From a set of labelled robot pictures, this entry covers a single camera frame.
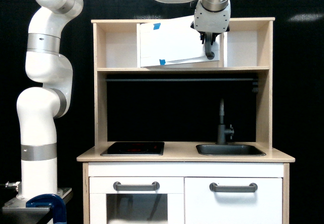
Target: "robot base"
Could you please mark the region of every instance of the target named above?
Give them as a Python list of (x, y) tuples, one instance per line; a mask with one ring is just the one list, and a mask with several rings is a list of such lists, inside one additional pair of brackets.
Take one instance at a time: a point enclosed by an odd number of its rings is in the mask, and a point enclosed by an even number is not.
[[(57, 195), (60, 196), (64, 203), (69, 202), (73, 197), (72, 188), (61, 188), (58, 189)], [(2, 208), (3, 212), (7, 211), (36, 211), (36, 212), (49, 212), (49, 207), (37, 207), (37, 208), (26, 208), (27, 199), (22, 199), (19, 195), (6, 202)]]

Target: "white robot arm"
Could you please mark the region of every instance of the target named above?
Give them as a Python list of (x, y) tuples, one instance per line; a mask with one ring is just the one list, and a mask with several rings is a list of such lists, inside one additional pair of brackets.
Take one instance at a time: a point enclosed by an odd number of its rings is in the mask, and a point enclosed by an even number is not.
[[(64, 26), (78, 16), (83, 0), (36, 0), (42, 7), (33, 16), (28, 31), (26, 73), (43, 87), (28, 88), (17, 100), (21, 131), (22, 194), (31, 199), (56, 194), (57, 158), (54, 118), (63, 116), (70, 105), (72, 66), (59, 54)], [(192, 0), (156, 0), (185, 3)], [(199, 0), (193, 27), (210, 44), (215, 34), (226, 31), (229, 0)]]
[(205, 43), (205, 54), (210, 60), (215, 56), (211, 45), (216, 37), (229, 31), (230, 15), (229, 0), (199, 0), (197, 3), (191, 27), (200, 32), (202, 43)]

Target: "oven window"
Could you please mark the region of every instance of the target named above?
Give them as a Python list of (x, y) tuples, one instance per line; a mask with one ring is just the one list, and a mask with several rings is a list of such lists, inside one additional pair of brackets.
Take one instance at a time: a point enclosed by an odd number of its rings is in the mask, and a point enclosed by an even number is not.
[(168, 223), (167, 194), (107, 194), (107, 224)]

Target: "blue clamp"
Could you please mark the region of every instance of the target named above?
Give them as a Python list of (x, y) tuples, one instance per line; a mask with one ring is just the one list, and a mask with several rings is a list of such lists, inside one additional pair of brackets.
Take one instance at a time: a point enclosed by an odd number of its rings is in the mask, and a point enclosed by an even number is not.
[(66, 224), (66, 206), (61, 197), (54, 194), (38, 195), (26, 202), (26, 208), (48, 206), (53, 211), (54, 224)]

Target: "white cabinet door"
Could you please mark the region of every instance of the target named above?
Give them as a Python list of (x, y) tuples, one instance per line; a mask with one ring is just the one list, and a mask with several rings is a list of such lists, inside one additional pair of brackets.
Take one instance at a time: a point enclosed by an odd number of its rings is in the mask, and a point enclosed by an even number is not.
[[(237, 190), (238, 186), (243, 187), (240, 191), (247, 191), (245, 187), (255, 183), (257, 190), (254, 193), (213, 192), (211, 183), (221, 187), (220, 191)], [(281, 224), (282, 179), (186, 177), (185, 223)]]

